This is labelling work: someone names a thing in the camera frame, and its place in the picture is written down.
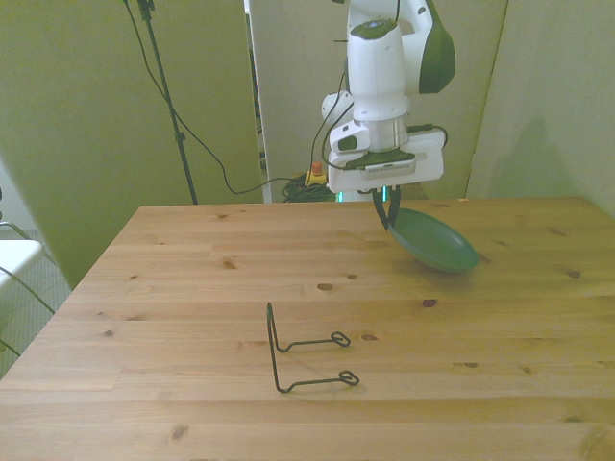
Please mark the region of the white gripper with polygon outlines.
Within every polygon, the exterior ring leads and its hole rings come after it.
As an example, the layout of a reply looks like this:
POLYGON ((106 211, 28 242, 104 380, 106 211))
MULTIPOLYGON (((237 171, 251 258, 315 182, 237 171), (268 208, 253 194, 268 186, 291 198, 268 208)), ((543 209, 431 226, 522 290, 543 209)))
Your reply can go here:
POLYGON ((439 179, 444 172, 442 146, 444 134, 433 130, 429 133, 411 134, 408 142, 401 146, 403 152, 414 154, 414 159, 404 161, 380 161, 364 169, 342 170, 347 162, 361 157, 358 154, 339 154, 331 151, 328 167, 328 187, 331 191, 367 191, 372 190, 372 200, 383 228, 388 231, 394 226, 400 210, 402 199, 401 187, 398 185, 428 182, 439 179), (381 189, 391 187, 389 192, 388 215, 384 208, 385 200, 381 189))

